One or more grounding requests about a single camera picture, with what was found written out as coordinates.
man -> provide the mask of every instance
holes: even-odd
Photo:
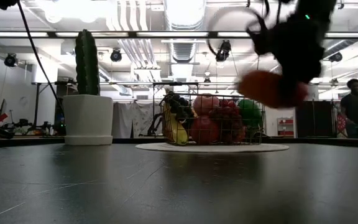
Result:
[[[347,137],[358,138],[358,80],[349,80],[347,87],[351,93],[341,100],[341,113],[346,120]]]

potted cactus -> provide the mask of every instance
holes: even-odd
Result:
[[[95,146],[112,143],[112,99],[100,96],[98,51],[92,33],[78,33],[75,45],[78,95],[65,96],[65,143]]]

wire basket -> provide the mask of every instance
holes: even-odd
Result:
[[[167,143],[260,144],[264,105],[243,96],[176,94],[160,102]]]

white pot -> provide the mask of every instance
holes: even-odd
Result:
[[[112,99],[105,96],[64,96],[66,136],[72,146],[100,146],[112,143]]]

cactus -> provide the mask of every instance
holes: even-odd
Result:
[[[92,33],[86,29],[75,39],[75,54],[78,93],[99,95],[98,50]]]

